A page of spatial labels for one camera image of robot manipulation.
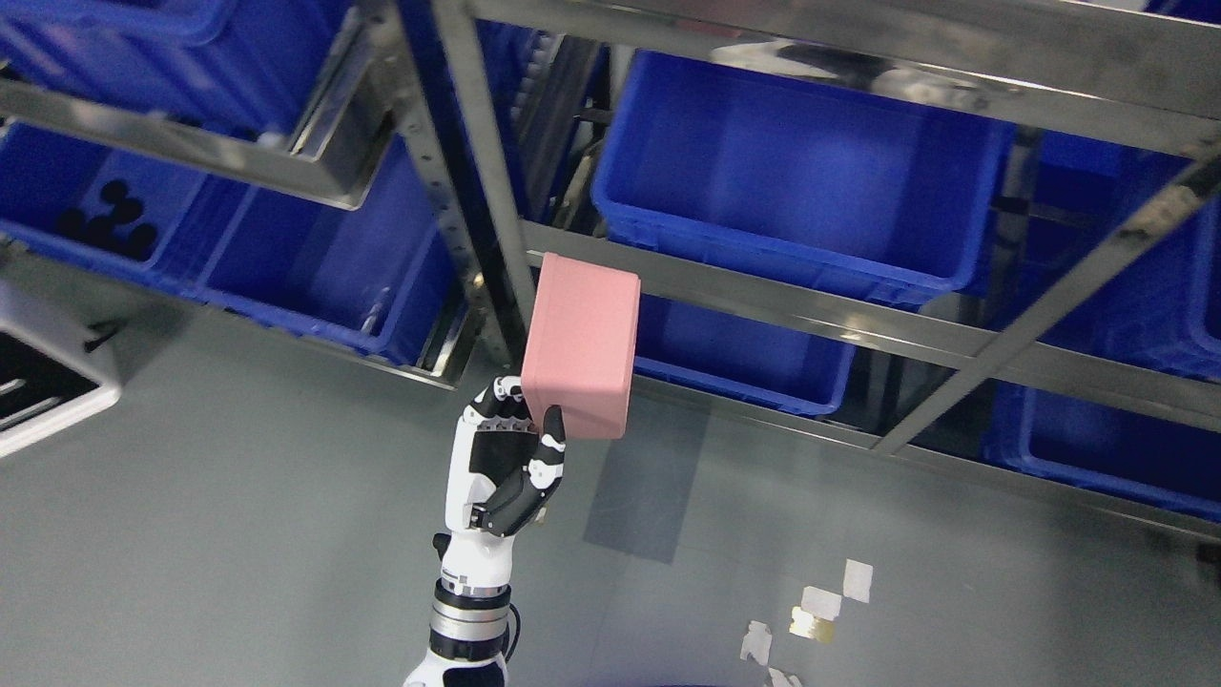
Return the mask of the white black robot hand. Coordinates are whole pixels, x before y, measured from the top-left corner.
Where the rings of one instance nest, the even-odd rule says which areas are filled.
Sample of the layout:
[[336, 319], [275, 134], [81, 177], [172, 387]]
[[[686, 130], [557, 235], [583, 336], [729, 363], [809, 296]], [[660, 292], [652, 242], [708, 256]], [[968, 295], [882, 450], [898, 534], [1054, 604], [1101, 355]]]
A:
[[567, 469], [562, 408], [547, 408], [540, 430], [530, 426], [520, 377], [496, 377], [463, 408], [446, 478], [446, 564], [510, 556], [514, 534], [558, 489]]

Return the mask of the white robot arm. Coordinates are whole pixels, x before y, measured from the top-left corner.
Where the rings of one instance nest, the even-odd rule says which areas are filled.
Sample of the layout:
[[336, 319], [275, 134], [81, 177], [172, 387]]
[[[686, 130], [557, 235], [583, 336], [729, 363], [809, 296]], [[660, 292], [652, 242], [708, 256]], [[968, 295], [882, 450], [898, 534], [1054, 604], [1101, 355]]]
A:
[[516, 534], [545, 513], [567, 469], [563, 410], [527, 408], [523, 378], [496, 377], [457, 419], [433, 536], [440, 578], [429, 642], [405, 686], [505, 686], [520, 615]]

